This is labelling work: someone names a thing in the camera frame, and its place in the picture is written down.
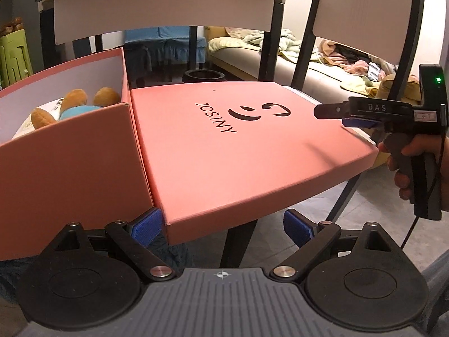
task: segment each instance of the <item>white chair backrest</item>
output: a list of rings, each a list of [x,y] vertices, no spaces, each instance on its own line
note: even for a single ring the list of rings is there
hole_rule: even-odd
[[[313,34],[397,65],[411,6],[412,0],[320,0]]]

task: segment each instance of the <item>pink box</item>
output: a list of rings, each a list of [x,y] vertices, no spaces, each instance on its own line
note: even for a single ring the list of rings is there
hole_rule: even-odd
[[[269,82],[131,91],[151,193],[170,244],[241,225],[371,167],[377,148]]]
[[[76,88],[90,104],[104,86],[121,93],[122,102],[10,140],[35,107]],[[152,206],[121,49],[0,91],[0,260],[38,254],[68,222],[103,228]]]

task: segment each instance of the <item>label sticker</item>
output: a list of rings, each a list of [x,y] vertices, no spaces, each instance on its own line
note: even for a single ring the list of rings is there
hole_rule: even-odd
[[[38,107],[41,108],[41,109],[44,109],[45,111],[48,111],[53,118],[58,120],[59,119],[59,110],[61,108],[61,103],[62,103],[63,99],[64,98],[62,97],[60,99],[48,102],[48,103],[43,104],[43,105],[38,106]],[[26,118],[25,121],[22,123],[20,128],[17,130],[16,134],[14,134],[12,139],[18,138],[18,137],[23,136],[24,134],[27,134],[27,133],[31,133],[32,131],[34,131],[34,127],[33,127],[33,124],[31,123],[31,114],[30,114],[28,116],[28,118]]]
[[[415,122],[437,122],[436,111],[433,110],[416,110]]]

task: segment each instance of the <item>black round stool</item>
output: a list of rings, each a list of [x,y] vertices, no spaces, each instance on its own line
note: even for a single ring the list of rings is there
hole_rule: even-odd
[[[225,75],[221,72],[212,71],[211,69],[191,69],[186,71],[182,76],[182,82],[219,82],[226,81]]]

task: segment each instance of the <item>plush toy leg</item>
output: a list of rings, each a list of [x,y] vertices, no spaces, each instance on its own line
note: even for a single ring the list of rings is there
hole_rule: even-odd
[[[31,112],[31,123],[33,124],[34,129],[39,129],[55,122],[56,119],[44,109],[36,108]]]
[[[120,101],[121,98],[118,93],[110,87],[103,87],[95,94],[92,105],[104,108],[106,106],[118,104]]]
[[[74,108],[76,106],[87,105],[87,94],[84,90],[78,88],[70,91],[62,100],[61,109],[59,113],[62,114],[65,110],[69,108]]]

